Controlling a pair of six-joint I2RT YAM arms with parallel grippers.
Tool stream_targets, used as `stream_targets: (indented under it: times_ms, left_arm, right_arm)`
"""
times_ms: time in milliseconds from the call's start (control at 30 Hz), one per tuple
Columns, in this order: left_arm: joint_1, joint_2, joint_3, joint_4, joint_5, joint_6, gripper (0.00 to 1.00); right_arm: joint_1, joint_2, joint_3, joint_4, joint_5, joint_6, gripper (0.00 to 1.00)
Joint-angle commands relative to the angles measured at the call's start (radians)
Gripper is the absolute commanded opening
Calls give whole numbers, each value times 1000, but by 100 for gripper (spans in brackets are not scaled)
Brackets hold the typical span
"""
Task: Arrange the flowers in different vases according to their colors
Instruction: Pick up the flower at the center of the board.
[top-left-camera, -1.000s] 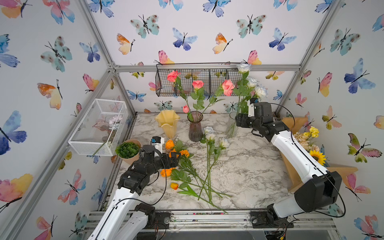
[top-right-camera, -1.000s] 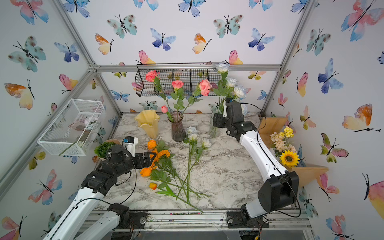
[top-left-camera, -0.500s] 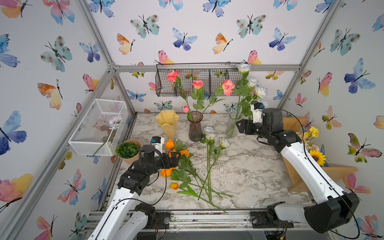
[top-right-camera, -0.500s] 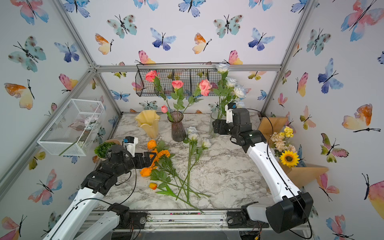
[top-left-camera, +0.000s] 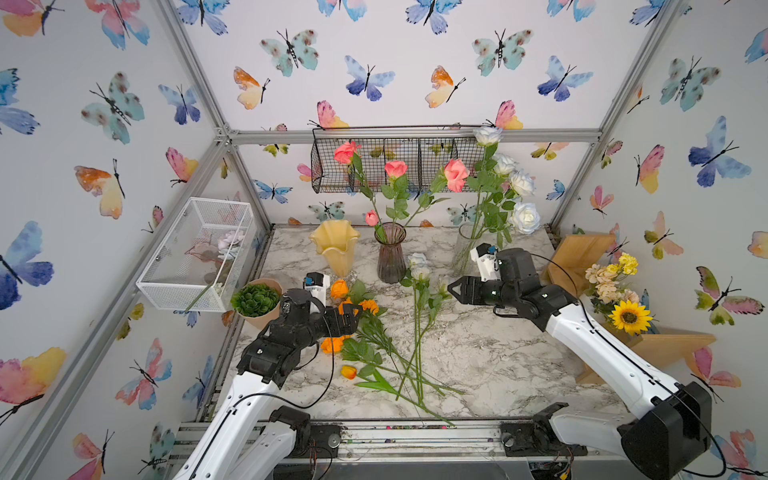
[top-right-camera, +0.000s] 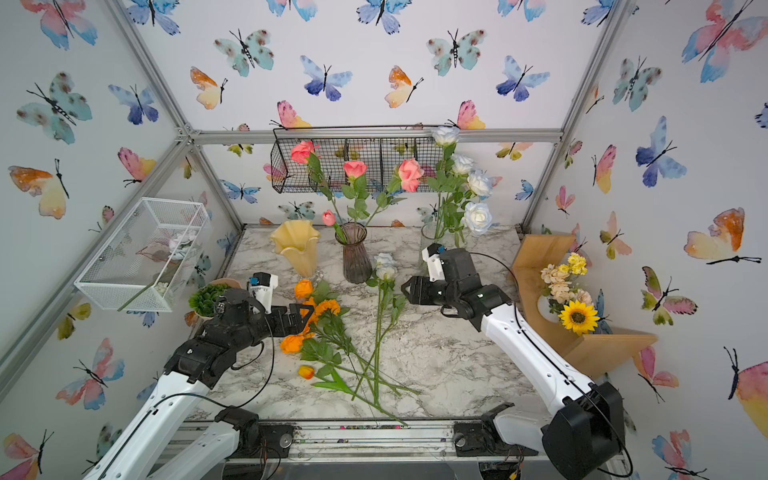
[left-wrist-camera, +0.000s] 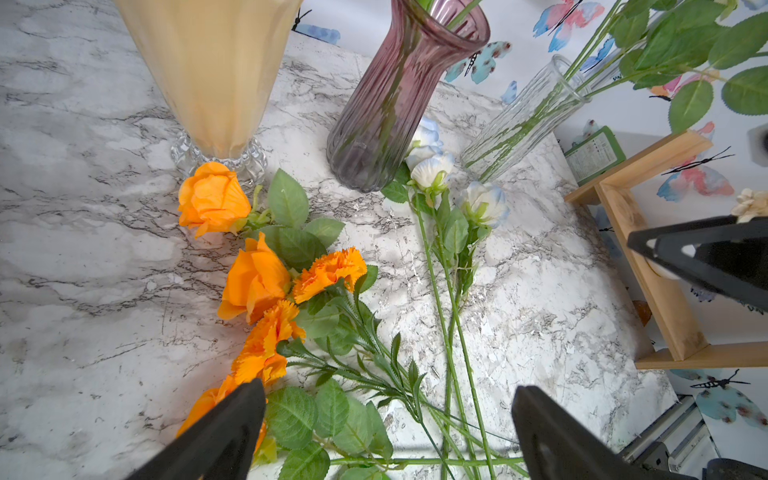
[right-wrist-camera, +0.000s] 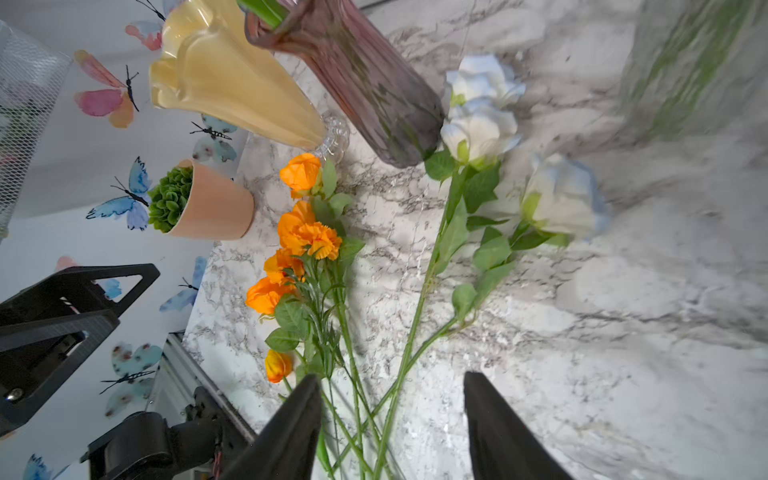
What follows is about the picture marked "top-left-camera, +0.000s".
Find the pink tulip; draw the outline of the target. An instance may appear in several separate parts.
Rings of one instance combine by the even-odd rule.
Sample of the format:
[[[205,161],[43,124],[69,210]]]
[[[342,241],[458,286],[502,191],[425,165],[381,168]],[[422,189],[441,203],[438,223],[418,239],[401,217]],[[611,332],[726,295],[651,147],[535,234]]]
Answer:
[[[379,215],[375,210],[370,210],[365,214],[365,222],[369,227],[374,229],[374,236],[377,241],[382,244],[387,242],[387,234],[383,228],[383,224],[380,221]]]

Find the pink rose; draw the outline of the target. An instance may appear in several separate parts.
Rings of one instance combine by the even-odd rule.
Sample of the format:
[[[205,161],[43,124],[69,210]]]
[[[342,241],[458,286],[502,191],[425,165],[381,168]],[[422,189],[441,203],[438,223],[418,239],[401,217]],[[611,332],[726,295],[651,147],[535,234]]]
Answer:
[[[418,207],[411,214],[406,222],[407,227],[413,219],[421,213],[429,210],[434,204],[444,201],[444,198],[438,198],[437,194],[445,189],[454,193],[461,193],[469,177],[469,170],[461,159],[450,160],[442,170],[436,174],[429,188],[420,195]]]

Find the pink rose pair stem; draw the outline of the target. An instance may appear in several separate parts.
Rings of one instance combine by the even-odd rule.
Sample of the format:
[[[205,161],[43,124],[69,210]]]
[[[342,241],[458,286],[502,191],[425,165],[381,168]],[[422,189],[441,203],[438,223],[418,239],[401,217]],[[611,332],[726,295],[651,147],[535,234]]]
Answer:
[[[352,175],[354,188],[371,202],[371,210],[377,212],[383,224],[377,205],[376,192],[367,178],[358,150],[359,145],[357,143],[348,141],[336,148],[333,158],[338,164],[347,168],[347,171]],[[391,161],[385,164],[384,171],[385,180],[380,191],[387,200],[393,201],[393,204],[385,209],[385,216],[393,222],[405,220],[409,217],[408,166],[403,161]]]

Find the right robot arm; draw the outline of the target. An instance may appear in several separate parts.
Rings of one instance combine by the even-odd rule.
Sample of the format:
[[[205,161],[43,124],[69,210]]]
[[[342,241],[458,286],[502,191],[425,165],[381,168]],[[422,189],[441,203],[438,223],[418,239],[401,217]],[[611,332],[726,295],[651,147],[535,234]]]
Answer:
[[[578,413],[557,402],[535,414],[521,433],[503,428],[509,455],[592,448],[628,460],[648,479],[672,479],[718,445],[711,432],[711,394],[642,359],[561,286],[542,284],[531,253],[483,243],[471,257],[478,275],[447,287],[459,303],[490,306],[500,318],[530,321],[575,353],[628,409],[625,415]]]

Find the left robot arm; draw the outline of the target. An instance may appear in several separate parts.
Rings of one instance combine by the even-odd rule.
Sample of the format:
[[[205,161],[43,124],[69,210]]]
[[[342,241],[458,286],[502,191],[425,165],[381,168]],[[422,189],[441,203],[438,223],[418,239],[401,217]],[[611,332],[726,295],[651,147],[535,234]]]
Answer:
[[[177,479],[266,479],[281,461],[310,450],[307,407],[280,396],[301,353],[356,332],[365,310],[327,306],[322,287],[289,289],[279,315],[243,352],[237,374]]]

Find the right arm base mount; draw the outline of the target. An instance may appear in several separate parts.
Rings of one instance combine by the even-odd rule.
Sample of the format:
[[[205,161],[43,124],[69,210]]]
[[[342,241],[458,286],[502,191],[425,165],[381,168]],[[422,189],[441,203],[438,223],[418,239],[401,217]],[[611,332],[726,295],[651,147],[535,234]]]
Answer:
[[[558,439],[549,421],[553,415],[568,407],[556,402],[530,418],[500,424],[500,443],[507,457],[587,456],[585,446],[566,444]]]

